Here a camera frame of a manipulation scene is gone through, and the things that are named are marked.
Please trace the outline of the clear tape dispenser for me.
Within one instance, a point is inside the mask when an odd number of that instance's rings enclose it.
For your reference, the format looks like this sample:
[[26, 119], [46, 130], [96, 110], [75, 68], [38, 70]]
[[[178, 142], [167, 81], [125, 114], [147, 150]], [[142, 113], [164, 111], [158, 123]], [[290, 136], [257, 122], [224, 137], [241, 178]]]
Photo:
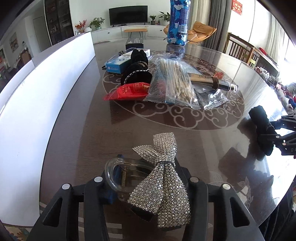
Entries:
[[105, 164], [105, 176], [108, 185], [117, 193], [120, 201], [127, 201], [130, 194], [141, 181], [154, 169], [144, 159], [136, 160], [118, 155]]

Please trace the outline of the rhinestone bow hair clip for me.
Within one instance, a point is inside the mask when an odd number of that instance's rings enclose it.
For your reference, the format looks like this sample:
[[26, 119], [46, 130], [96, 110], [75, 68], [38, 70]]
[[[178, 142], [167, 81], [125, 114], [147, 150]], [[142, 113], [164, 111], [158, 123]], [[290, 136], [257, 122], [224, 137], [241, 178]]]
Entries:
[[176, 171], [177, 142], [174, 133], [158, 133], [153, 145], [133, 150], [154, 165], [151, 173], [138, 184], [127, 202], [133, 207], [158, 216], [159, 228], [187, 225], [191, 209], [186, 187]]

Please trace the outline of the small clear plastic bag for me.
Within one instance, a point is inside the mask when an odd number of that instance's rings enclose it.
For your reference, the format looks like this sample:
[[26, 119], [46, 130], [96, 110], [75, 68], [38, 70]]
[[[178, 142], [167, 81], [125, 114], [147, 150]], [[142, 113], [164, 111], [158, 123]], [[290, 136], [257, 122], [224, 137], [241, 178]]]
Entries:
[[203, 93], [198, 93], [196, 91], [195, 93], [196, 93], [199, 105], [202, 106], [204, 110], [217, 108], [228, 101], [227, 97], [224, 95], [224, 93], [220, 89], [203, 92]]

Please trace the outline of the wooden dining chair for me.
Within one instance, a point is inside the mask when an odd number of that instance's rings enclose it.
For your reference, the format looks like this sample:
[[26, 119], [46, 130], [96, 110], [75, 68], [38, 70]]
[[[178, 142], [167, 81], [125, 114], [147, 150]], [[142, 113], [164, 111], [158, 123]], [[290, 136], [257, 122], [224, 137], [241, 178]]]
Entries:
[[240, 37], [228, 33], [223, 53], [234, 57], [250, 67], [256, 64], [255, 47]]

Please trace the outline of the white cardboard bin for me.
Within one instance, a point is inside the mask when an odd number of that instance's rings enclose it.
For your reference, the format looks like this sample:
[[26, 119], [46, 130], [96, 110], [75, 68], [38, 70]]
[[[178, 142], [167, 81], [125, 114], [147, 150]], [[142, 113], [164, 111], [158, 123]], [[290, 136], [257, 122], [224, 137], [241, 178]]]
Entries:
[[90, 33], [30, 60], [1, 91], [1, 221], [33, 226], [39, 218], [44, 156], [59, 112], [94, 59]]

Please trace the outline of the bag of wooden sticks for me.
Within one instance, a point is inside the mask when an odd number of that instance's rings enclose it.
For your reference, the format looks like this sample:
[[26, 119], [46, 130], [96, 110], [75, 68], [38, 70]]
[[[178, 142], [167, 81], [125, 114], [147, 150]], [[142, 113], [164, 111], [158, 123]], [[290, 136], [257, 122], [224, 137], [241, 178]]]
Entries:
[[178, 60], [157, 57], [145, 101], [200, 109], [198, 98], [184, 65]]

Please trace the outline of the orange lounge chair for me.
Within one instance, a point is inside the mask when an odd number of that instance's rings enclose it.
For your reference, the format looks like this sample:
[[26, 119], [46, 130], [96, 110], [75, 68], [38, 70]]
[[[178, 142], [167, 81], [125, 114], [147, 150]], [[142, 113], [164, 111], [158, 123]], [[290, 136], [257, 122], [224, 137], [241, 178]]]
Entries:
[[200, 43], [211, 37], [216, 31], [216, 28], [201, 22], [195, 22], [191, 30], [188, 30], [188, 24], [180, 23], [175, 23], [172, 27], [167, 25], [164, 28], [167, 42], [180, 47], [185, 46], [187, 43]]

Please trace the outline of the red packet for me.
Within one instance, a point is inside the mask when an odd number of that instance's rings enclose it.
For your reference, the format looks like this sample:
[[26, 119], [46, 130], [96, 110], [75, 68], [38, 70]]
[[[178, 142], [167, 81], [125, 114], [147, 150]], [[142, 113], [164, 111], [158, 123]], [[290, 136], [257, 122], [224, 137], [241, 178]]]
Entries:
[[148, 95], [149, 87], [150, 84], [144, 82], [125, 84], [108, 93], [104, 100], [144, 100]]

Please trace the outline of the blue camo bottle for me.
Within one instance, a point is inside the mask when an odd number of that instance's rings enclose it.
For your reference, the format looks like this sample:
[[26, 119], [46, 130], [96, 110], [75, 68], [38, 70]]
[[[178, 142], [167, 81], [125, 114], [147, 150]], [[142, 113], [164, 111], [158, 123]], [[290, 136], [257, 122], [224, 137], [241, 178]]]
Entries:
[[171, 0], [171, 17], [167, 33], [167, 42], [184, 47], [187, 44], [188, 20], [191, 1]]

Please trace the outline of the blue white box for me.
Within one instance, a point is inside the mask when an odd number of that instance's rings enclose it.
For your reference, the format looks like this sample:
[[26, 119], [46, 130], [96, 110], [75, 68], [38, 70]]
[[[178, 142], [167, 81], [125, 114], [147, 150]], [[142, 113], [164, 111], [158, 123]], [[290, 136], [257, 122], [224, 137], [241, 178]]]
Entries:
[[[111, 57], [106, 63], [104, 64], [104, 67], [106, 68], [106, 71], [108, 73], [115, 73], [115, 74], [123, 74], [125, 69], [129, 66], [130, 63], [130, 57], [133, 49], [139, 48], [130, 48], [125, 51], [121, 51], [117, 55], [114, 55]], [[150, 49], [143, 49], [147, 55], [147, 58], [149, 59], [151, 55]]]

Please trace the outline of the black cardboard box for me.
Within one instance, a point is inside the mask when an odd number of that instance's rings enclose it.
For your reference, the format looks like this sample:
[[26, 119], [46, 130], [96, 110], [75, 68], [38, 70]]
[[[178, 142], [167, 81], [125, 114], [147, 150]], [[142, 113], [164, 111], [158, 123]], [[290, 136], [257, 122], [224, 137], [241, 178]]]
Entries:
[[130, 48], [144, 48], [144, 39], [143, 38], [128, 38], [125, 44], [125, 48], [128, 50]]

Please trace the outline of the white tv cabinet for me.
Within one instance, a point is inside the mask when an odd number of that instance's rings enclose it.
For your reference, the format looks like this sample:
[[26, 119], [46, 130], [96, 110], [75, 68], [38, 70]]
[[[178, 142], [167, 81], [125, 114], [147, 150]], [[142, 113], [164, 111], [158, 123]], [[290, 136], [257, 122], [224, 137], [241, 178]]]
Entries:
[[165, 26], [161, 25], [133, 25], [103, 28], [91, 31], [94, 44], [104, 41], [115, 41], [128, 38], [165, 38]]

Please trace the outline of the red flower vase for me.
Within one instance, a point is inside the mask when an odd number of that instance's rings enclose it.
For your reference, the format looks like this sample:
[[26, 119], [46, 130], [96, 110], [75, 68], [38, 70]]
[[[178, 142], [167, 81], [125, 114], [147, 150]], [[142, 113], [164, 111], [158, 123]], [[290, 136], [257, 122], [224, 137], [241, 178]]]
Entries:
[[79, 21], [78, 24], [75, 24], [75, 29], [76, 29], [79, 33], [84, 33], [84, 29], [85, 29], [86, 23], [87, 23], [86, 20]]

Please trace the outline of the potted green plant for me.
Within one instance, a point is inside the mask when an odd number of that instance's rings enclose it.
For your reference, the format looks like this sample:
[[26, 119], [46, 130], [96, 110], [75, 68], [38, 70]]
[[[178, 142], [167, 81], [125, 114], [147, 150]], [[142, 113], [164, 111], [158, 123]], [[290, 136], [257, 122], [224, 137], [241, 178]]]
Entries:
[[90, 24], [89, 27], [93, 27], [95, 30], [101, 29], [102, 24], [104, 23], [105, 19], [102, 17], [96, 17], [94, 18]]

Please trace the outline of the black television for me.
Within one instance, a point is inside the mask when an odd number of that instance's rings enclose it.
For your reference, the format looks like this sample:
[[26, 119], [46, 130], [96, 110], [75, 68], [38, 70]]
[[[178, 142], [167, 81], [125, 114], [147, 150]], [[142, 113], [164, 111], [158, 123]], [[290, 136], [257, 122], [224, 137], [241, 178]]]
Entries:
[[109, 9], [111, 25], [146, 23], [148, 6], [122, 6]]

